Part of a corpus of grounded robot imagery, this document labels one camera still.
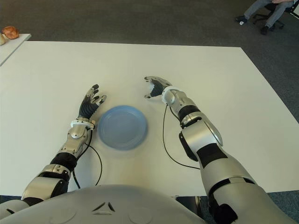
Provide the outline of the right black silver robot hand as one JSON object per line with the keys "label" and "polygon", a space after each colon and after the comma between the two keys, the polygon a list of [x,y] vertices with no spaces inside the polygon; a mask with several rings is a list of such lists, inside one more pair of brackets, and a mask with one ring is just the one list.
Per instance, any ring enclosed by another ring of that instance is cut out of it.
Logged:
{"label": "right black silver robot hand", "polygon": [[146,99],[161,95],[166,87],[171,86],[169,81],[156,76],[146,76],[144,80],[149,83],[150,90],[150,93],[144,96]]}

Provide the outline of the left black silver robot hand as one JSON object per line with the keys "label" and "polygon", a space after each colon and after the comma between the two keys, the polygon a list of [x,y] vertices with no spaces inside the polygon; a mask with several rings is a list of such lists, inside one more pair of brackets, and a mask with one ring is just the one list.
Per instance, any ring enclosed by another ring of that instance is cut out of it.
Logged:
{"label": "left black silver robot hand", "polygon": [[105,102],[107,96],[99,96],[99,85],[93,85],[85,94],[79,108],[78,118],[90,119],[91,116],[97,111],[98,107]]}

